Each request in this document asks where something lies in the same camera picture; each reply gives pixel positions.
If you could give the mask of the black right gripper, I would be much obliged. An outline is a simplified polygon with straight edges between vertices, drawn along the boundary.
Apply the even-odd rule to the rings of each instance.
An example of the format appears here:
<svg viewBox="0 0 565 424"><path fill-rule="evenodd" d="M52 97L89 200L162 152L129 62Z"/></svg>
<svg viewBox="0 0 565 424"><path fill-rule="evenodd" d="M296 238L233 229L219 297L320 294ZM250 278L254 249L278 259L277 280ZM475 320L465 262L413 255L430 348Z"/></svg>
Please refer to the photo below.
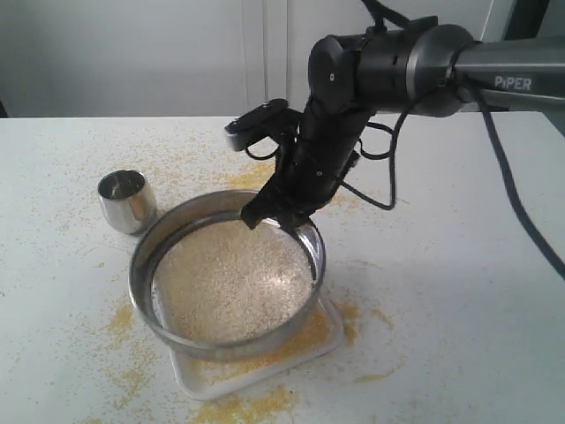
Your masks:
<svg viewBox="0 0 565 424"><path fill-rule="evenodd" d="M283 139L275 155L275 173L243 206L241 220L250 230L273 217L290 232L310 224L311 215L331 200L355 162L357 141L356 136L336 135Z"/></svg>

